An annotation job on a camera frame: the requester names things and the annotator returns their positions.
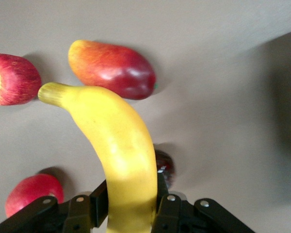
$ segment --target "white surface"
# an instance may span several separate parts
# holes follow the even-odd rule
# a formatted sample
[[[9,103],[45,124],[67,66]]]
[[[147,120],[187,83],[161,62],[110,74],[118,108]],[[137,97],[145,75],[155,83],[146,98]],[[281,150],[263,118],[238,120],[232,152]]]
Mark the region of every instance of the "white surface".
[[[0,53],[29,59],[44,83],[81,84],[67,62],[77,39],[146,56],[159,88],[130,103],[176,162],[173,190],[191,203],[215,199],[257,233],[291,233],[291,150],[278,134],[270,79],[278,69],[289,77],[291,34],[281,36],[290,32],[291,0],[0,0]],[[12,188],[50,166],[67,199],[104,179],[67,112],[38,100],[0,106],[0,222]]]

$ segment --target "yellow banana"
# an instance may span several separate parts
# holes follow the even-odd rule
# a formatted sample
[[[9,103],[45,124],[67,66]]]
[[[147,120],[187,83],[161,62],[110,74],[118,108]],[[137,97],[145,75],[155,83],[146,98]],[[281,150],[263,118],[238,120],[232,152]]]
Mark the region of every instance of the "yellow banana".
[[[119,95],[99,86],[47,83],[42,102],[66,109],[98,155],[107,181],[107,233],[149,233],[157,169],[146,125]]]

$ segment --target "screw head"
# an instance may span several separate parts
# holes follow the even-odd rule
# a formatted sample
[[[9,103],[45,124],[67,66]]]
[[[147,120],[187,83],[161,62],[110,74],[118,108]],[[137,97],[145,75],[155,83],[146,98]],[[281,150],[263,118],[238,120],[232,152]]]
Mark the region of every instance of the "screw head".
[[[43,204],[49,204],[52,200],[51,199],[45,199],[42,203]]]
[[[201,206],[204,206],[204,207],[209,207],[209,202],[206,201],[206,200],[202,200],[202,201],[200,202],[200,205],[201,205]]]
[[[76,201],[77,202],[82,202],[82,201],[84,201],[84,197],[79,197],[79,198],[76,199]]]
[[[174,195],[169,195],[167,197],[167,200],[169,200],[169,201],[175,201],[176,200],[176,197]]]

